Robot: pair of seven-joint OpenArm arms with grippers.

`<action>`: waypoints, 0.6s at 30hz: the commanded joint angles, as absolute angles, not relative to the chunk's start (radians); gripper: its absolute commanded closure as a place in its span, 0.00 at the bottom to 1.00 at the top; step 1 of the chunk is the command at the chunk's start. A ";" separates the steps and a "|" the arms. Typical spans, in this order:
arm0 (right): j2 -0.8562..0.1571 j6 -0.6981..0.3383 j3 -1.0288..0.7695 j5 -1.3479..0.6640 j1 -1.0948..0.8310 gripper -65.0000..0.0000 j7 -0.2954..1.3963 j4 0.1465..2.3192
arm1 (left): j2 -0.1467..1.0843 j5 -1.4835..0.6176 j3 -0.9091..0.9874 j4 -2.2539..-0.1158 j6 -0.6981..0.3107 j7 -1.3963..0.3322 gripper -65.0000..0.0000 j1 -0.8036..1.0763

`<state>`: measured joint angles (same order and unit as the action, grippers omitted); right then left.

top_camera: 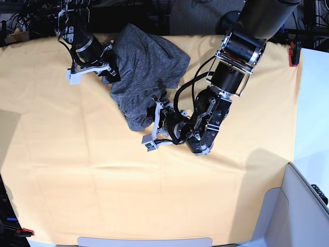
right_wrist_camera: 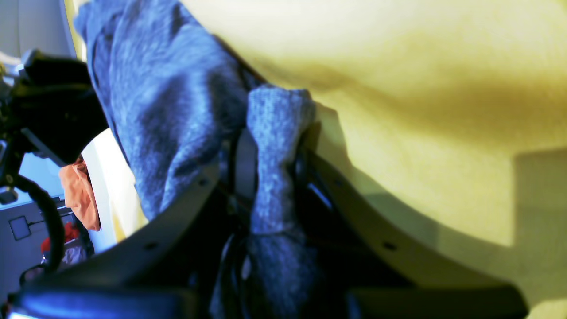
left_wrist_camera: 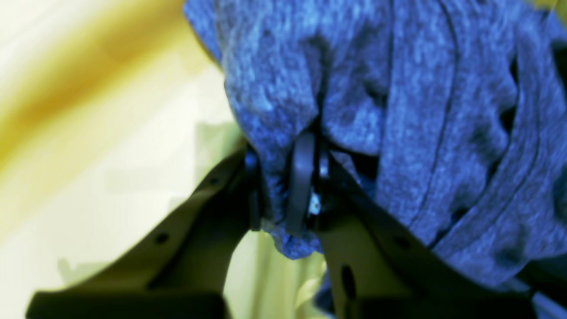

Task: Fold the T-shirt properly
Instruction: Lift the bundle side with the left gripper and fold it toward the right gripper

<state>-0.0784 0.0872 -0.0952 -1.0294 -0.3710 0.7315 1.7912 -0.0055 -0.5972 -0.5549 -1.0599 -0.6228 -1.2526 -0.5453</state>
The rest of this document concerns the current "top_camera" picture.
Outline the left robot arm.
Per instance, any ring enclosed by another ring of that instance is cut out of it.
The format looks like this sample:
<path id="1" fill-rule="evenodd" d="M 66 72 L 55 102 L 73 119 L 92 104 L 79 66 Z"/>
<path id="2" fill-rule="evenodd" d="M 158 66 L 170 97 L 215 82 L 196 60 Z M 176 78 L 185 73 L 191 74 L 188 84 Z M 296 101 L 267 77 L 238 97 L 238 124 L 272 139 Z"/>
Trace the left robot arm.
<path id="1" fill-rule="evenodd" d="M 298 4 L 298 1 L 245 1 L 235 22 L 229 25 L 220 49 L 207 60 L 209 71 L 198 70 L 192 80 L 177 90 L 172 102 L 156 101 L 153 130 L 142 139 L 147 150 L 186 144 L 193 154 L 208 154 L 229 113 L 231 97 L 242 94 L 267 41 Z M 179 96 L 201 79 L 206 79 L 209 85 L 193 94 L 193 113 L 188 117 L 178 107 Z"/>

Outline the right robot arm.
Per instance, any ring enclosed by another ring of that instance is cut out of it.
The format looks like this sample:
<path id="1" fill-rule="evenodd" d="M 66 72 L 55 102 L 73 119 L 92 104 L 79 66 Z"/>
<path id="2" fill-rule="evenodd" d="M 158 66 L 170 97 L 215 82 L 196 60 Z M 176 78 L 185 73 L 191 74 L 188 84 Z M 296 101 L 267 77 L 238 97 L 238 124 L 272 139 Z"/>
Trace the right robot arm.
<path id="1" fill-rule="evenodd" d="M 59 1 L 57 36 L 58 42 L 66 47 L 71 57 L 71 67 L 66 79 L 71 85 L 81 82 L 87 73 L 95 73 L 106 79 L 105 84 L 120 81 L 117 57 L 113 43 L 102 44 L 87 30 L 91 1 Z"/>

